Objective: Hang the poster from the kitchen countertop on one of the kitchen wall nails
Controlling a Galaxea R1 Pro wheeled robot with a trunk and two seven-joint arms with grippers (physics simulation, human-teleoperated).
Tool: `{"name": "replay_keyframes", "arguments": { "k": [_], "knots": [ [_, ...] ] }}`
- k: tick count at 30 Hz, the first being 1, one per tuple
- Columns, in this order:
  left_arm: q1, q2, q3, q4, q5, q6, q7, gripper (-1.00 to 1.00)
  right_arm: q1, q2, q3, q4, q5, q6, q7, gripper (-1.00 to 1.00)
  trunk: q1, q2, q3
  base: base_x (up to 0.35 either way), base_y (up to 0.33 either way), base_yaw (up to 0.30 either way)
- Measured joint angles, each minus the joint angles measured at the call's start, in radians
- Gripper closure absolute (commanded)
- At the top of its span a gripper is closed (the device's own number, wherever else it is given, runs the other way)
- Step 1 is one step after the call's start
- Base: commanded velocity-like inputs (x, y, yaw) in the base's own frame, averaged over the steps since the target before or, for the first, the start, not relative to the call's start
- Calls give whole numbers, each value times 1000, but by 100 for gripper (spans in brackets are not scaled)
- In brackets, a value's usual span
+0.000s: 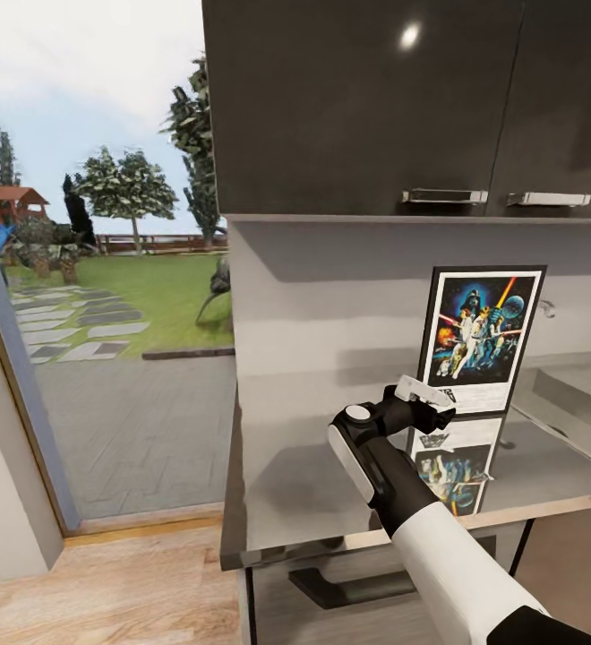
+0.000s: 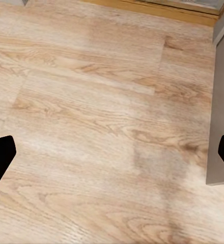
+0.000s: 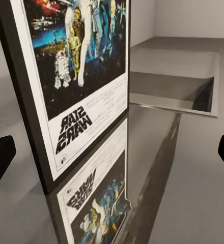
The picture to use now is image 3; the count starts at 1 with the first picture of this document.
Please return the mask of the poster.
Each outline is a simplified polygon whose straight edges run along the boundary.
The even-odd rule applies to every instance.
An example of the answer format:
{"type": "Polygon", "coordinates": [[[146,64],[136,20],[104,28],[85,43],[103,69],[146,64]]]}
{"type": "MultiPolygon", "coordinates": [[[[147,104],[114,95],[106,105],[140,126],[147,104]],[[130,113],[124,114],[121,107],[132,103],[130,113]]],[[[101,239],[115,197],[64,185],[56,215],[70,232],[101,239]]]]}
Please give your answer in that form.
{"type": "Polygon", "coordinates": [[[131,0],[0,0],[0,41],[44,194],[129,111],[131,0]]]}

